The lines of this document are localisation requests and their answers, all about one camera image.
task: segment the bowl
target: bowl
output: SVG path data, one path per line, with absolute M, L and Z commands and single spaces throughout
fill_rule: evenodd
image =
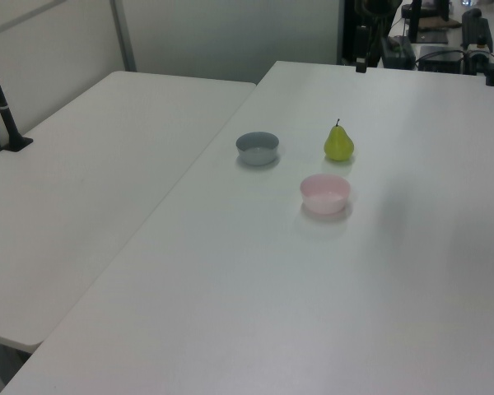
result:
M 304 205 L 317 214 L 328 215 L 341 211 L 347 203 L 351 186 L 335 174 L 315 174 L 300 184 Z
M 251 132 L 236 140 L 240 159 L 247 165 L 262 166 L 277 159 L 278 137 L 267 132 Z

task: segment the tabletop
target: tabletop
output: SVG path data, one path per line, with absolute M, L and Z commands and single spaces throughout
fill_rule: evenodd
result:
M 116 72 L 0 152 L 0 343 L 53 331 L 253 89 Z
M 279 159 L 242 165 L 236 138 L 260 130 Z M 315 173 L 350 182 L 345 211 L 302 207 Z M 20 393 L 494 394 L 494 88 L 276 63 L 3 392 Z
M 411 4 L 411 3 L 412 3 L 411 0 L 403 0 L 403 4 Z M 453 4 L 453 11 L 450 13 L 450 19 L 453 19 L 458 22 L 461 22 L 461 16 L 463 15 L 464 12 L 468 11 L 469 9 L 479 8 L 481 10 L 482 17 L 487 18 L 489 27 L 491 29 L 493 53 L 494 53 L 494 2 L 489 3 L 489 2 L 484 2 L 484 1 L 479 2 L 474 0 L 472 1 L 473 5 L 471 7 L 464 6 L 461 0 L 451 0 L 451 3 Z M 399 7 L 397 13 L 395 14 L 394 26 L 392 26 L 392 29 L 388 35 L 390 37 L 403 35 L 403 31 L 404 34 L 408 36 L 408 24 L 406 25 L 406 29 L 404 29 L 404 19 L 401 19 L 401 7 Z M 413 52 L 415 53 L 416 58 L 419 57 L 419 52 L 423 45 L 450 46 L 455 48 L 461 47 L 461 44 L 463 43 L 463 36 L 461 31 L 462 31 L 461 28 L 449 29 L 447 33 L 447 37 L 449 41 L 448 44 L 412 44 Z

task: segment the gray bowl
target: gray bowl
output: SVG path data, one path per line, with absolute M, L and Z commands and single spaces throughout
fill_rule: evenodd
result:
M 236 140 L 236 148 L 244 163 L 261 166 L 277 159 L 278 137 L 267 132 L 244 134 Z

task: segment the green pear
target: green pear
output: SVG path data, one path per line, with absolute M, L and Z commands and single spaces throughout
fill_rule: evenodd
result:
M 353 142 L 346 134 L 344 128 L 338 126 L 338 121 L 331 129 L 331 132 L 329 132 L 328 140 L 324 144 L 324 152 L 329 159 L 348 160 L 353 153 Z

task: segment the white wall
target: white wall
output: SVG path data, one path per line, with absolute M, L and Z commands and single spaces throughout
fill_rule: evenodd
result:
M 123 69 L 109 0 L 67 0 L 0 33 L 0 82 L 22 134 Z
M 121 0 L 139 72 L 258 83 L 277 60 L 336 63 L 343 0 Z

